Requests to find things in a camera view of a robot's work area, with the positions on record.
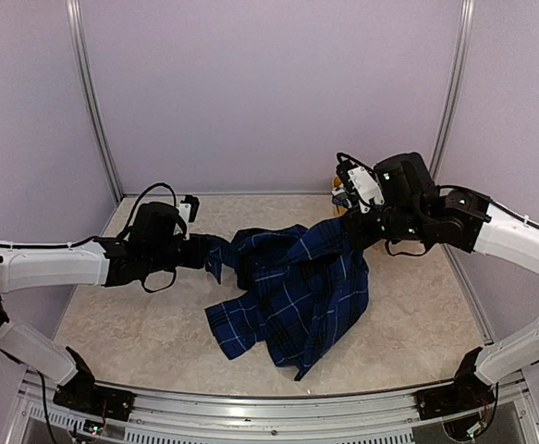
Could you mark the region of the blue plaid long sleeve shirt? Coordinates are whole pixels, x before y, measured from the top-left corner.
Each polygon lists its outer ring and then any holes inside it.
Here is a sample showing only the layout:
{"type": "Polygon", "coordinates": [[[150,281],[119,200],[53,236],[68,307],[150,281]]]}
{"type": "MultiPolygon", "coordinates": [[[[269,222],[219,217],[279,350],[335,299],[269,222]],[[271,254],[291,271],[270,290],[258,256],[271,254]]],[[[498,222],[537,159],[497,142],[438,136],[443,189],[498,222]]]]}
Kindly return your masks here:
{"type": "Polygon", "coordinates": [[[220,280],[226,268],[243,293],[205,310],[219,348],[234,360],[262,342],[275,366],[297,369],[297,381],[368,307],[369,268],[339,217],[209,238],[206,271],[220,280]]]}

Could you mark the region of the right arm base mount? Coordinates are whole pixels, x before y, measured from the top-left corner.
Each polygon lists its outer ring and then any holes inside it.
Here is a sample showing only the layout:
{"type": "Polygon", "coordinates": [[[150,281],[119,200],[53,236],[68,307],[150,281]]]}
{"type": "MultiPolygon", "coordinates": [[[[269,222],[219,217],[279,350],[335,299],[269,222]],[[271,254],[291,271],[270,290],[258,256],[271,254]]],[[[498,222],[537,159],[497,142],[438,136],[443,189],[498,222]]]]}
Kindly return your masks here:
{"type": "Polygon", "coordinates": [[[463,357],[450,384],[415,393],[421,420],[461,413],[496,402],[493,385],[475,375],[476,359],[482,350],[482,347],[477,347],[463,357]]]}

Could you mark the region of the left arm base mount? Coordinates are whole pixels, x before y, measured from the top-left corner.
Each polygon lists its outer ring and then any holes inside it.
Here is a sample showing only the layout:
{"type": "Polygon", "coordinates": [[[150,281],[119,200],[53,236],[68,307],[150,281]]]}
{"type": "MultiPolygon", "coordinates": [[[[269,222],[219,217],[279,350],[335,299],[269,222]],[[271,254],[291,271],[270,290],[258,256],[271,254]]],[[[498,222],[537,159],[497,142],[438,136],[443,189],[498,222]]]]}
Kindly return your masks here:
{"type": "Polygon", "coordinates": [[[66,347],[74,363],[75,373],[65,384],[58,384],[53,398],[55,405],[70,410],[127,422],[132,412],[135,394],[131,391],[98,385],[86,362],[66,347]]]}

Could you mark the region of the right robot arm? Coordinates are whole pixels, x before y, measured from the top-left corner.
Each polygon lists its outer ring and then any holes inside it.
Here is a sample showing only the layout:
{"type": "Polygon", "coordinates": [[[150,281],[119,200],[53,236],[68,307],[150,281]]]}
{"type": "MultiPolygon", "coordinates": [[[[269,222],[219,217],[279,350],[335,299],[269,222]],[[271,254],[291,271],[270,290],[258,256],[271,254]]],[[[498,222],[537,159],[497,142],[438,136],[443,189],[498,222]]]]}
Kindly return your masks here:
{"type": "MultiPolygon", "coordinates": [[[[340,185],[333,202],[345,208],[352,246],[365,250],[417,241],[426,252],[445,244],[465,253],[494,256],[539,275],[539,224],[491,197],[432,179],[418,153],[396,154],[366,166],[337,154],[340,185]]],[[[504,376],[539,362],[539,317],[498,343],[468,353],[446,391],[448,405],[468,409],[504,376]]]]}

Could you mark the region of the yellow plastic basket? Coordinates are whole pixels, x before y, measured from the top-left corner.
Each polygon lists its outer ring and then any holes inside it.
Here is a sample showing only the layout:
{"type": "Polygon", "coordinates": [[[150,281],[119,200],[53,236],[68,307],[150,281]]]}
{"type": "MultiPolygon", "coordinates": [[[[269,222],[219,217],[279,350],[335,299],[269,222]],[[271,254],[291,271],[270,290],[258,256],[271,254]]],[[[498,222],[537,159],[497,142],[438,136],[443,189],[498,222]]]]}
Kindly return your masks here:
{"type": "Polygon", "coordinates": [[[349,197],[339,177],[333,178],[331,201],[336,216],[342,216],[348,211],[349,197]]]}

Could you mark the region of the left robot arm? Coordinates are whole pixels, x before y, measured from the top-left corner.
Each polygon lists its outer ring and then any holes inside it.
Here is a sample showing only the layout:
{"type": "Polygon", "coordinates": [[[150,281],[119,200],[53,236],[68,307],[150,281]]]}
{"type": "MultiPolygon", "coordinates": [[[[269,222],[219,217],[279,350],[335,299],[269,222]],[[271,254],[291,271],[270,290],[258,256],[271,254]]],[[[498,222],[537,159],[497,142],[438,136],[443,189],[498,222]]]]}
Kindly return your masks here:
{"type": "Polygon", "coordinates": [[[154,273],[174,276],[180,267],[201,269],[207,239],[190,233],[198,210],[198,199],[188,195],[177,204],[141,204],[115,237],[45,245],[0,242],[0,352],[65,388],[82,411],[96,410],[103,393],[80,355],[11,320],[3,295],[42,287],[144,285],[154,273]]]}

